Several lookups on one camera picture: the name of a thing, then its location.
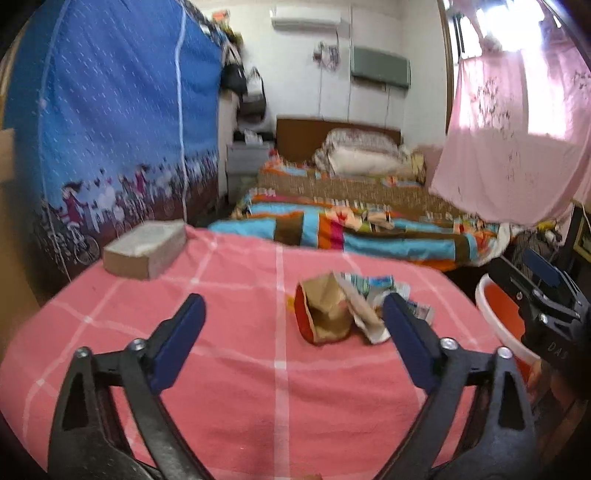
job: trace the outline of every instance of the picture frame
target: picture frame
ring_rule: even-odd
[[[584,216],[579,222],[579,230],[573,245],[573,250],[587,262],[591,262],[591,230],[589,229],[589,224]]]

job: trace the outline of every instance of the black handbag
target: black handbag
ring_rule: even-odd
[[[267,97],[265,96],[265,82],[261,77],[261,74],[256,68],[253,68],[246,80],[246,84],[252,80],[258,79],[261,81],[261,90],[256,92],[248,92],[243,95],[240,100],[240,109],[238,110],[238,116],[243,119],[250,121],[262,121],[265,118],[267,112]]]
[[[246,79],[246,72],[244,66],[238,63],[236,54],[230,48],[229,51],[232,53],[236,63],[232,63],[229,59],[226,59],[226,64],[222,70],[222,80],[220,81],[220,88],[222,90],[230,90],[237,95],[244,95],[248,91],[248,80]]]

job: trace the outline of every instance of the brown paper bag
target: brown paper bag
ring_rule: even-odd
[[[295,297],[295,317],[306,341],[315,345],[334,343],[350,333],[353,315],[333,273],[303,281]]]

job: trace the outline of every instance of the bedside cabinet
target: bedside cabinet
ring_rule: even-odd
[[[256,184],[259,169],[269,160],[272,143],[228,145],[228,201],[236,203]]]

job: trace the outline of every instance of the orange bucket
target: orange bucket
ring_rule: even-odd
[[[540,357],[521,343],[525,324],[519,316],[519,307],[488,275],[476,288],[476,305],[503,345],[515,355],[524,380],[530,377],[531,367]]]

